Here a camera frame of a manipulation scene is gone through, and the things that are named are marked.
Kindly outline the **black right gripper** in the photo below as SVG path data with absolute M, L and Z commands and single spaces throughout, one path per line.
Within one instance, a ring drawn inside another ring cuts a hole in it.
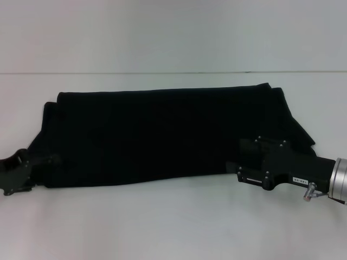
M 235 173 L 239 182 L 273 190 L 280 184 L 308 187 L 315 183 L 316 190 L 328 190 L 335 161 L 331 159 L 295 153 L 290 143 L 283 139 L 258 136 L 240 139 L 241 155 L 265 155 L 262 171 L 226 162 L 227 173 Z

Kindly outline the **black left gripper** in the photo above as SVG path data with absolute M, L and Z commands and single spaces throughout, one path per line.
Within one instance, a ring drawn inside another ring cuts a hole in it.
M 1 190 L 5 196 L 29 192 L 35 186 L 30 175 L 33 165 L 57 165 L 61 163 L 58 154 L 33 155 L 29 159 L 27 149 L 19 149 L 12 156 L 1 159 Z

